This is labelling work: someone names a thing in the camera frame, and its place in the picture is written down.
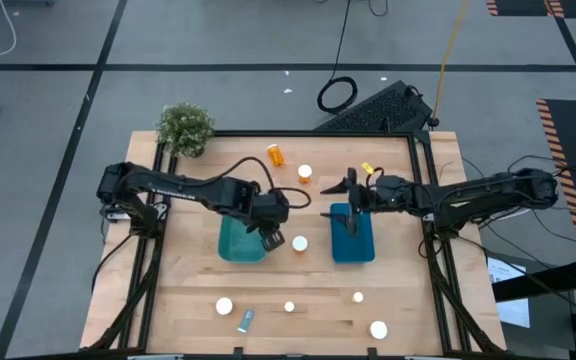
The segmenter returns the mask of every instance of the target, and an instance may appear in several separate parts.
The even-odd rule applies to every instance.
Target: white cap
[[[310,177],[310,175],[312,175],[312,168],[310,167],[310,165],[301,165],[297,169],[297,173],[301,177]]]
[[[286,310],[286,312],[295,311],[295,303],[293,303],[292,301],[286,301],[286,304],[284,305],[284,309]]]
[[[228,298],[221,298],[217,300],[217,313],[219,315],[228,315],[232,311],[232,301]]]
[[[304,251],[308,247],[308,240],[303,236],[295,236],[292,239],[292,248],[297,251]]]
[[[382,340],[388,335],[388,327],[383,321],[373,321],[370,324],[370,335],[377,340]]]
[[[362,294],[360,292],[356,292],[356,293],[352,294],[352,301],[356,302],[356,303],[360,303],[360,302],[364,301],[364,294]]]

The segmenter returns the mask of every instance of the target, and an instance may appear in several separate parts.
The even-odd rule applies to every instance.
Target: teal bin
[[[221,218],[217,248],[222,259],[236,263],[258,263],[266,257],[259,231],[247,234],[246,226],[230,216]]]

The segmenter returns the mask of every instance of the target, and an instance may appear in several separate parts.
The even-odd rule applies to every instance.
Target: yellow cable
[[[448,43],[448,48],[446,49],[446,54],[444,54],[443,60],[441,60],[441,70],[439,71],[439,83],[437,84],[437,98],[435,99],[435,109],[432,111],[432,116],[437,119],[437,111],[439,110],[439,100],[441,99],[442,84],[444,81],[444,69],[446,68],[446,62],[450,57],[452,52],[452,45],[455,43],[457,38],[457,33],[459,33],[459,28],[461,27],[461,22],[466,15],[466,8],[468,7],[468,0],[461,1],[461,9],[459,9],[459,15],[455,21],[455,27],[452,29],[452,35],[450,36],[450,42]]]

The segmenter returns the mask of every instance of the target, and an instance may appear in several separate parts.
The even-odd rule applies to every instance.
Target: black metal frame
[[[417,183],[422,182],[422,173],[419,164],[419,155],[417,152],[417,143],[420,143],[424,150],[424,157],[426,162],[426,167],[428,171],[429,181],[431,183],[437,184],[437,173],[435,169],[435,162],[432,154],[432,148],[430,143],[430,136],[427,131],[416,131],[413,133],[410,132],[394,132],[394,133],[384,133],[384,132],[346,132],[346,131],[326,131],[326,132],[316,132],[316,131],[283,131],[283,130],[255,130],[255,131],[240,131],[240,130],[225,130],[225,131],[217,131],[215,136],[217,137],[387,137],[387,138],[400,138],[406,139],[408,142],[408,148],[410,152],[410,163],[413,172],[414,181]],[[161,145],[157,146],[155,159],[153,168],[160,169],[161,163],[163,159],[164,148]],[[177,165],[177,159],[171,158],[170,163],[168,166],[168,172],[174,172]],[[147,198],[148,203],[152,204],[154,201],[154,196],[148,196]],[[165,197],[163,199],[164,204],[170,206],[170,198]],[[432,272],[433,266],[436,266],[436,256],[434,255],[434,245],[433,245],[433,232],[432,226],[429,223],[422,219],[422,231],[424,234],[424,239],[426,241],[426,253],[428,258],[429,270]],[[69,353],[69,354],[59,354],[59,355],[45,355],[45,356],[37,356],[37,357],[30,357],[24,358],[27,360],[48,360],[48,359],[55,359],[55,358],[68,358],[68,359],[115,359],[121,358],[125,359],[128,356],[134,355],[145,355],[145,349],[147,348],[148,344],[148,335],[150,330],[150,321],[152,319],[152,311],[154,307],[154,296],[156,292],[157,286],[157,276],[158,276],[158,267],[161,260],[162,250],[163,250],[163,241],[165,237],[165,223],[164,221],[164,231],[162,232],[159,238],[154,239],[154,247],[153,247],[153,256],[152,261],[155,261],[157,266],[157,271],[154,274],[154,279],[150,284],[147,292],[146,298],[144,302],[143,308],[143,315],[142,315],[142,322],[139,329],[139,340],[137,347],[128,348],[128,339],[130,337],[130,327],[132,326],[131,319],[128,319],[124,324],[123,329],[121,330],[120,340],[118,342],[118,348],[115,350],[99,350],[99,349],[88,349],[84,350],[79,353]],[[134,295],[136,292],[137,285],[140,282],[142,267],[144,263],[144,258],[146,255],[146,248],[147,248],[147,239],[140,239],[137,253],[135,255],[135,263],[133,265],[133,272],[130,280],[130,289],[129,289],[129,297]],[[457,272],[455,268],[455,262],[452,254],[452,248],[450,247],[449,242],[444,242],[443,244],[443,258],[445,262],[445,272],[448,279],[448,283],[450,285],[450,290],[452,290],[453,295],[458,301],[461,301],[461,296],[459,293],[459,283],[457,279]],[[435,304],[435,313],[437,316],[437,324],[439,330],[439,336],[441,340],[441,347],[444,357],[459,357],[461,359],[505,359],[509,356],[513,359],[537,359],[531,357],[520,357],[515,355],[509,354],[499,354],[499,353],[486,353],[486,352],[472,352],[470,346],[470,337],[469,332],[464,325],[462,319],[459,316],[456,317],[456,324],[457,330],[460,339],[460,346],[461,350],[454,350],[451,344],[450,338],[450,330],[448,327],[448,319],[446,317],[446,309],[444,306],[444,295],[440,290],[440,286],[437,285],[435,281],[433,281],[433,297],[434,297],[434,304]],[[277,359],[291,359],[296,357],[296,355],[244,355],[242,348],[235,348],[232,354],[183,354],[184,359],[192,359],[192,360],[243,360],[243,359],[251,359],[251,360],[277,360]],[[298,355],[297,357],[302,359],[312,359],[312,360],[359,360],[359,359],[366,359],[368,357],[369,360],[376,360],[376,359],[386,359],[386,360],[395,360],[395,359],[404,359],[404,356],[382,356],[377,354],[377,350],[375,348],[368,348],[367,349],[367,356],[346,356],[346,355],[322,355],[322,356],[312,356],[312,355]]]

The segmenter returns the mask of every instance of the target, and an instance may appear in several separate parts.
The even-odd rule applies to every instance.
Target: yellow object
[[[446,68],[446,63],[452,52],[452,46],[457,38],[457,33],[459,33],[459,28],[461,27],[461,22],[466,15],[466,8],[468,7],[468,0],[461,0],[461,9],[459,9],[459,15],[457,15],[457,20],[455,21],[455,27],[452,29],[452,35],[450,36],[450,42],[448,43],[448,48],[446,49],[446,54],[444,54],[443,60],[441,60],[441,70],[439,71],[439,83],[437,84],[437,98],[435,99],[435,108],[432,111],[432,116],[437,119],[437,112],[439,111],[439,100],[441,99],[442,85],[444,81],[444,69]]]
[[[366,170],[366,172],[370,175],[375,173],[375,169],[372,168],[372,166],[370,166],[370,164],[368,163],[363,163],[361,164],[361,166],[364,168],[364,170]]]
[[[266,151],[268,151],[268,156],[273,165],[280,166],[284,164],[284,157],[281,155],[281,151],[279,151],[279,146],[277,146],[277,144],[268,146]]]
[[[306,185],[310,182],[312,168],[309,165],[301,165],[299,169],[297,169],[297,173],[299,174],[299,182],[302,185]]]

